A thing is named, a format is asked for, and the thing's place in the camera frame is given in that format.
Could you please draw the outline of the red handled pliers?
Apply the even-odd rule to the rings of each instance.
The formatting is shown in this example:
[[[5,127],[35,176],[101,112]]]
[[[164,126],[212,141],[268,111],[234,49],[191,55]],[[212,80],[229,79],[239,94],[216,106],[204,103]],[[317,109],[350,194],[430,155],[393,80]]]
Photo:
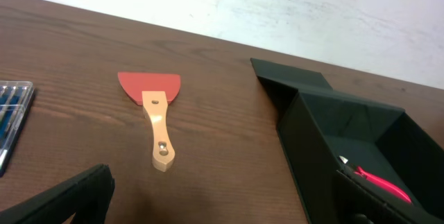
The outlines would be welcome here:
[[[349,162],[349,160],[344,156],[338,156],[338,159],[348,167],[354,174],[360,176],[361,178],[371,182],[375,186],[389,192],[390,194],[396,196],[397,198],[405,201],[406,203],[412,204],[412,200],[407,193],[405,193],[401,188],[394,185],[393,183],[385,180],[381,177],[373,175],[365,171],[361,166],[354,165]]]

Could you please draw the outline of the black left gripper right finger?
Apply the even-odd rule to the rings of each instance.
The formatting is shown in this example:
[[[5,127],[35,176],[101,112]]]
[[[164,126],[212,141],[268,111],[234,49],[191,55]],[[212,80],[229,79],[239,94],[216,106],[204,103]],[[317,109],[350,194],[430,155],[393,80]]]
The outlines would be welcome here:
[[[340,223],[443,224],[442,219],[343,171],[335,172],[332,189],[334,211]]]

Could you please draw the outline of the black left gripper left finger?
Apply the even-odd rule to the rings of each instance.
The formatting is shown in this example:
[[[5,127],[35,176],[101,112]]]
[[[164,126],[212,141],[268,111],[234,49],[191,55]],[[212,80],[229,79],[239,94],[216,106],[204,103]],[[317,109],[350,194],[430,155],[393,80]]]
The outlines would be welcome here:
[[[104,223],[115,188],[109,166],[97,164],[1,212],[1,223]]]

